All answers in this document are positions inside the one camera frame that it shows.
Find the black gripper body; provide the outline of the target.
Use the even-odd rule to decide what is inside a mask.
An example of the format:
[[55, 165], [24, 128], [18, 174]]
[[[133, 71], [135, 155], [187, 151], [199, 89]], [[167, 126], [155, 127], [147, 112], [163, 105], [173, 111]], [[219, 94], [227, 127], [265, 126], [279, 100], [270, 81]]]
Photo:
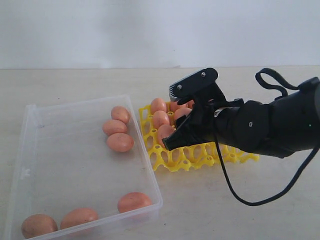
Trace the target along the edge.
[[195, 103], [192, 109], [193, 122], [199, 127], [199, 144], [218, 142], [235, 147], [237, 141], [234, 138], [232, 121], [243, 105], [241, 98], [224, 102], [210, 100], [202, 106]]

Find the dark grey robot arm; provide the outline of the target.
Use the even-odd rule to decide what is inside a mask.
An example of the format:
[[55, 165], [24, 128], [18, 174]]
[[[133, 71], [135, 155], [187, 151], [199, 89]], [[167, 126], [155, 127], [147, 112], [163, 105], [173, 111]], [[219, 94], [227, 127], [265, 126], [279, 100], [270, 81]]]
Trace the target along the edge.
[[247, 153], [286, 158], [320, 146], [320, 86], [300, 89], [271, 103], [249, 100], [241, 106], [206, 107], [201, 123], [192, 111], [162, 139], [169, 151], [209, 142]]

